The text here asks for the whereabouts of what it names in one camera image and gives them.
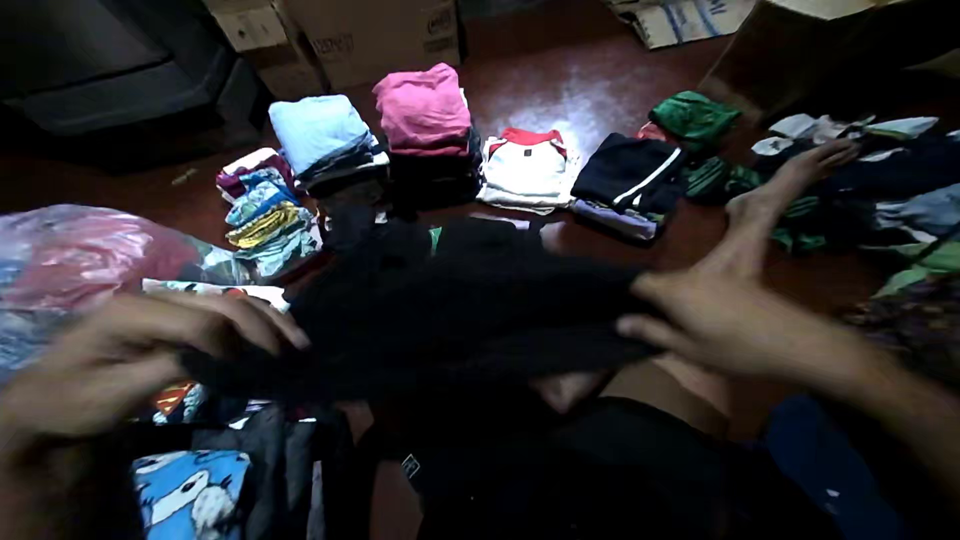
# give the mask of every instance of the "cartoon print shirt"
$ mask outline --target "cartoon print shirt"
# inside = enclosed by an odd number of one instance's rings
[[[236,504],[250,457],[242,452],[171,452],[133,462],[147,540],[239,540]]]

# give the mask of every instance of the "brown floor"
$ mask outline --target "brown floor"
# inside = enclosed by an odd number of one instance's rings
[[[728,40],[721,37],[649,52],[598,0],[552,0],[529,10],[468,21],[468,57],[459,72],[483,136],[508,126],[532,131],[556,128],[588,156],[610,132],[634,133],[658,101],[695,88]],[[352,88],[346,94],[376,127],[379,118],[371,87]],[[748,127],[737,128],[725,154],[747,158],[750,144],[761,135]],[[262,145],[276,146],[269,126]],[[3,156],[0,174],[10,187],[0,198],[0,211],[56,203],[112,207],[228,247],[223,221],[228,207],[214,189],[213,178],[220,166],[253,148],[126,176],[26,154]],[[191,170],[194,173],[185,182],[172,184]],[[430,219],[464,210],[435,212]],[[715,245],[725,228],[721,209],[681,203],[665,236],[644,249],[575,224],[568,214],[558,212],[549,219],[565,221],[561,240],[566,254],[639,262],[658,270],[689,266]],[[822,312],[861,301],[882,283],[879,272],[854,255],[789,258],[773,250],[767,270],[773,287]],[[734,392],[743,402],[734,404],[735,436],[754,432],[784,391],[744,384],[747,391]]]

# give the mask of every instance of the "white stripe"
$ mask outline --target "white stripe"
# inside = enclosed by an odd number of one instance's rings
[[[622,200],[626,199],[627,197],[633,195],[633,194],[636,193],[638,190],[642,189],[645,185],[647,185],[647,184],[649,184],[650,182],[652,182],[657,176],[659,176],[660,174],[662,174],[663,171],[665,171],[667,167],[670,166],[670,163],[672,163],[672,162],[674,162],[675,160],[677,160],[677,157],[678,157],[679,155],[680,155],[680,149],[678,148],[678,149],[676,149],[676,150],[673,151],[673,154],[672,154],[669,158],[667,158],[666,161],[664,161],[663,164],[662,164],[660,167],[658,167],[656,171],[654,171],[653,173],[651,173],[650,176],[648,176],[647,178],[643,179],[643,182],[641,182],[641,183],[639,183],[639,184],[631,187],[628,191],[619,194],[619,195],[616,197],[616,199],[613,199],[613,205],[616,206],[616,205],[620,204],[620,201],[622,201]],[[640,197],[637,196],[637,197],[634,199],[634,204],[637,204],[637,203],[639,203],[639,202],[640,202]]]

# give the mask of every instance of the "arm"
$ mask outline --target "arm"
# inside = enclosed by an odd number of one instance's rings
[[[192,295],[118,297],[60,335],[0,391],[0,538],[141,536],[130,463],[110,435],[186,377],[178,348],[229,361],[238,339],[274,353],[308,345],[256,301]]]
[[[960,399],[947,390],[753,283],[688,272],[641,276],[633,291],[672,324],[630,315],[618,321],[622,334],[723,371],[800,383],[859,408],[913,451],[960,510]]]

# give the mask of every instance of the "plastic bag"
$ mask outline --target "plastic bag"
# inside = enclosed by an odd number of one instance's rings
[[[74,312],[143,278],[252,282],[233,253],[114,209],[56,205],[0,216],[0,383]]]

